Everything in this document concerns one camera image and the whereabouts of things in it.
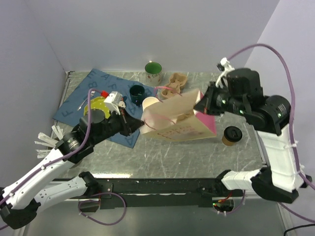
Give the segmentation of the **brown paper coffee cup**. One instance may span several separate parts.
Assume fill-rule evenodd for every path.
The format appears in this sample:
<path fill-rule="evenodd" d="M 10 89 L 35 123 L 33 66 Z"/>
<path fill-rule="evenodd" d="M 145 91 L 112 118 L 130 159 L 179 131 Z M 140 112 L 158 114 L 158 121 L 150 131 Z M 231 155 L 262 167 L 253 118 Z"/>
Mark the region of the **brown paper coffee cup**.
<path fill-rule="evenodd" d="M 228 147 L 233 146 L 235 143 L 239 141 L 238 137 L 234 138 L 228 135 L 223 135 L 221 139 L 222 143 Z"/>

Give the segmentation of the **cream cakes paper bag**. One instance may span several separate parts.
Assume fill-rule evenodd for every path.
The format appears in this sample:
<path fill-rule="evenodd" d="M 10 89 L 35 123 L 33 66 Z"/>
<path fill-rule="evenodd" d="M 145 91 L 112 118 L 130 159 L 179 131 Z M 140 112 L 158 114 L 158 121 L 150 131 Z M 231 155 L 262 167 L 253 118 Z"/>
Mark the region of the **cream cakes paper bag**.
<path fill-rule="evenodd" d="M 145 107 L 140 134 L 152 139 L 181 142 L 214 138 L 215 118 L 194 109 L 203 97 L 199 89 L 189 90 Z"/>

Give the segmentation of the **black cup lid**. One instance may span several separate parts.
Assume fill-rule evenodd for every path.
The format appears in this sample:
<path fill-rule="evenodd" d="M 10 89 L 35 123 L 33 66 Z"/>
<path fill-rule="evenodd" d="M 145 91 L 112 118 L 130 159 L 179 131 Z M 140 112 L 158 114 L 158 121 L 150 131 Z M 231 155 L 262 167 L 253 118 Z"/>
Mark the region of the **black cup lid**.
<path fill-rule="evenodd" d="M 224 133 L 225 135 L 228 135 L 228 136 L 231 136 L 231 137 L 238 137 L 239 141 L 242 139 L 243 137 L 243 133 L 242 131 L 236 127 L 236 126 L 229 126 L 227 127 L 225 130 L 224 130 Z"/>

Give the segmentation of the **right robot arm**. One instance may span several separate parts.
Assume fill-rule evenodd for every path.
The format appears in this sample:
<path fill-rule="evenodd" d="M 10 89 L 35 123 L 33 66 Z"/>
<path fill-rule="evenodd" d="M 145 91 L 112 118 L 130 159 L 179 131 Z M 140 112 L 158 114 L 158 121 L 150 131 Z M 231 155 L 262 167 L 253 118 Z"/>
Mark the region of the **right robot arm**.
<path fill-rule="evenodd" d="M 289 123 L 293 106 L 280 96 L 266 96 L 258 72 L 239 68 L 227 73 L 227 86 L 210 82 L 194 109 L 207 115 L 226 112 L 242 116 L 261 139 L 266 166 L 254 171 L 225 170 L 216 177 L 215 190 L 226 196 L 232 190 L 252 190 L 265 200 L 293 203 L 298 189 L 309 186 L 312 178 L 303 173 L 294 157 Z"/>

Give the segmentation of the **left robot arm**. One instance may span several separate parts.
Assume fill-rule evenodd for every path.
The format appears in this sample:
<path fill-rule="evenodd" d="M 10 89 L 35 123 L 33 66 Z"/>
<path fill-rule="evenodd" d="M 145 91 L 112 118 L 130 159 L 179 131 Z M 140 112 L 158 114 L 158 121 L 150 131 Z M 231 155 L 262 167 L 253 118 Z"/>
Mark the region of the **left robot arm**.
<path fill-rule="evenodd" d="M 90 172 L 82 172 L 51 188 L 46 186 L 91 154 L 95 145 L 118 133 L 129 136 L 143 125 L 143 121 L 129 115 L 124 108 L 111 112 L 109 118 L 102 110 L 89 111 L 37 166 L 0 191 L 0 216 L 4 223 L 12 229 L 19 229 L 41 211 L 68 198 L 93 197 L 98 182 Z"/>

